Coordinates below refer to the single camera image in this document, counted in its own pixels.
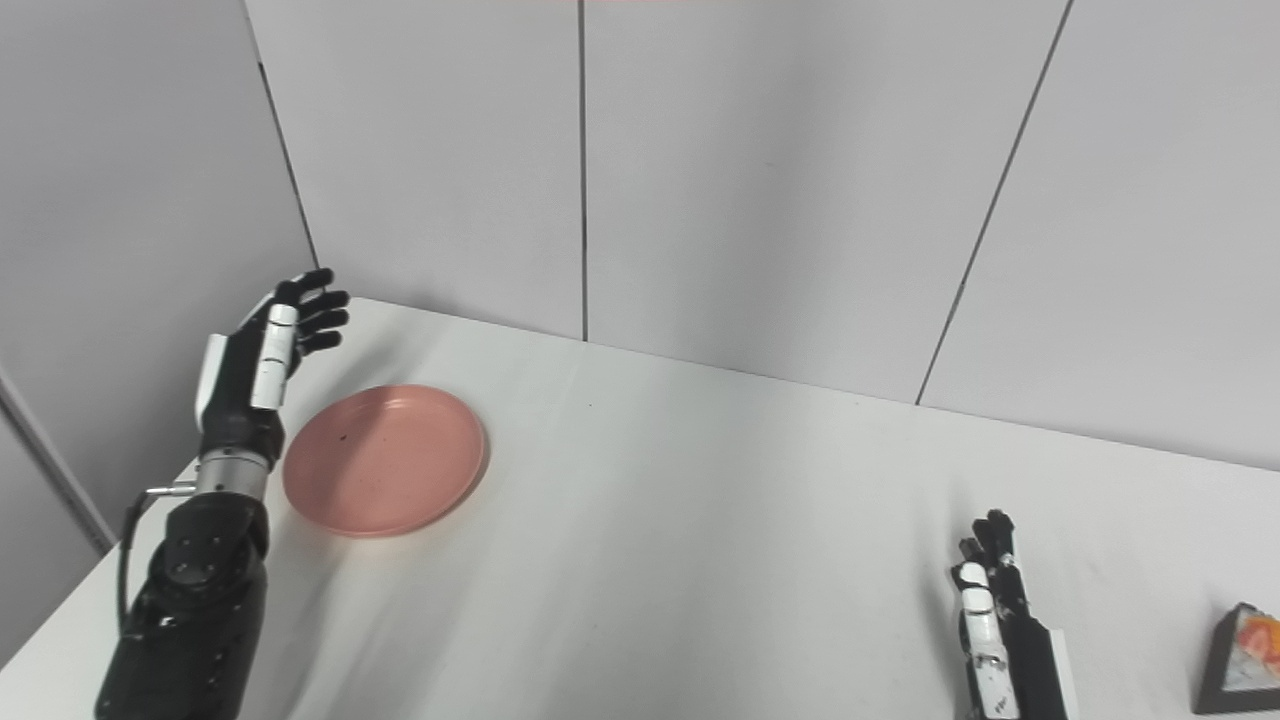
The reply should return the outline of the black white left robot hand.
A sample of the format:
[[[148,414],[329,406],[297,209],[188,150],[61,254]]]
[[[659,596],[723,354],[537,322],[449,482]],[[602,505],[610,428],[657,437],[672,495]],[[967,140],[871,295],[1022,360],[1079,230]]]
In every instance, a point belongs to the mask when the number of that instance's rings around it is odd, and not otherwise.
[[[268,468],[285,432],[279,416],[288,382],[310,355],[340,345],[351,296],[332,291],[330,268],[280,282],[228,334],[211,334],[195,400],[200,457],[251,454]]]

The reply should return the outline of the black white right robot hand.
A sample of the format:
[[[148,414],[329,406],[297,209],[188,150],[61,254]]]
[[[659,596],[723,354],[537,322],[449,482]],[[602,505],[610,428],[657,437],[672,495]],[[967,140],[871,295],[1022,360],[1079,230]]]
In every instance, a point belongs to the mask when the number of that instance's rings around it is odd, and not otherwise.
[[[957,592],[966,719],[1075,719],[1078,702],[1061,632],[1030,609],[1012,519],[991,509],[959,541]]]

